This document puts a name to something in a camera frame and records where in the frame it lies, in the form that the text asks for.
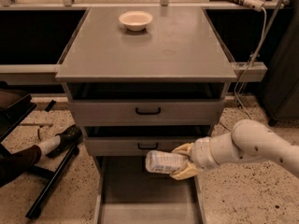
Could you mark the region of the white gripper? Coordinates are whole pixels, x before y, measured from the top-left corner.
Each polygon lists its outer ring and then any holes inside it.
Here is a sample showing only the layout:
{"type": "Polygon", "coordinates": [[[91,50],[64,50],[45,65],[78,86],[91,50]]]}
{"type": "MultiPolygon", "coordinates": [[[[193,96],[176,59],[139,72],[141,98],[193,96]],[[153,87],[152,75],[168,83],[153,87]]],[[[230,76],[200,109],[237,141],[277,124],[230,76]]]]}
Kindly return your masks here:
{"type": "MultiPolygon", "coordinates": [[[[191,156],[192,162],[202,170],[212,170],[218,167],[210,150],[210,137],[197,139],[194,143],[185,143],[172,150],[172,153],[191,156]]],[[[170,176],[175,180],[184,180],[196,176],[199,169],[191,162],[186,162],[170,176]]]]}

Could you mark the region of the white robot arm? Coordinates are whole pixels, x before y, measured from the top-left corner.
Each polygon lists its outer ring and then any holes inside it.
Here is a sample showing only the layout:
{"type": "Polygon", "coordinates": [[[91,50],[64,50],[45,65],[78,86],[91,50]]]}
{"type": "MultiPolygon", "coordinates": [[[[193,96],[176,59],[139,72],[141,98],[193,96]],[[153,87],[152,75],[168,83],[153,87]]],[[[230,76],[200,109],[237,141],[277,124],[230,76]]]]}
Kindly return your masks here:
{"type": "Polygon", "coordinates": [[[187,179],[225,163],[272,161],[299,177],[299,146],[252,119],[237,122],[229,133],[199,138],[173,150],[187,158],[170,176],[187,179]]]}

